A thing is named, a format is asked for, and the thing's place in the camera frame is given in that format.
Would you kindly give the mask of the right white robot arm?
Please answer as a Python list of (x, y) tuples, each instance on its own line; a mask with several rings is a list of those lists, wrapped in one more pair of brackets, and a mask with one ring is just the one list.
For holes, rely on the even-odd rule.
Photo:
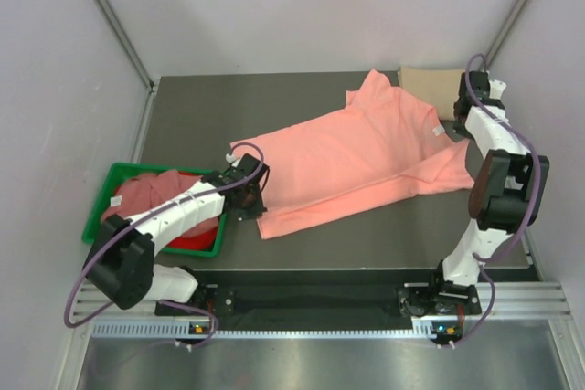
[(550, 161), (511, 127), (500, 100), (504, 89), (485, 71), (461, 76), (455, 130), (475, 141), (484, 161), (468, 200), (470, 223), (426, 291), (429, 306), (439, 313), (475, 304), (480, 269), (502, 245), (517, 243), (537, 219)]

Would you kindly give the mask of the salmon pink t shirt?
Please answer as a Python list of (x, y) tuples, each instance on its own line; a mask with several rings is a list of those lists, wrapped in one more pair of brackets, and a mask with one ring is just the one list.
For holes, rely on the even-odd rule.
[(376, 70), (346, 94), (344, 108), (242, 144), (240, 154), (262, 153), (270, 168), (262, 239), (473, 186), (469, 143), (453, 141), (432, 105)]

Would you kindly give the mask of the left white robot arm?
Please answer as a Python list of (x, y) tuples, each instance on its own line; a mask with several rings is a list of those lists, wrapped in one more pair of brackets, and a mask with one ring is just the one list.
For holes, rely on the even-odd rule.
[(198, 177), (159, 206), (127, 218), (108, 217), (90, 249), (83, 277), (122, 310), (142, 300), (166, 300), (187, 313), (202, 311), (207, 292), (195, 275), (158, 265), (155, 257), (173, 240), (228, 211), (239, 220), (262, 216), (266, 211), (262, 191), (269, 174), (262, 158), (246, 153), (225, 171)]

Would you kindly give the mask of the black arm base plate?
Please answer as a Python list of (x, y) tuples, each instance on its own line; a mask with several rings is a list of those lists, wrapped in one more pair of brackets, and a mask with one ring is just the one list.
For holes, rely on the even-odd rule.
[(199, 308), (224, 331), (364, 331), (409, 329), (414, 318), (478, 316), (475, 304), (431, 300), (429, 270), (211, 271), (187, 303), (161, 301), (158, 316)]

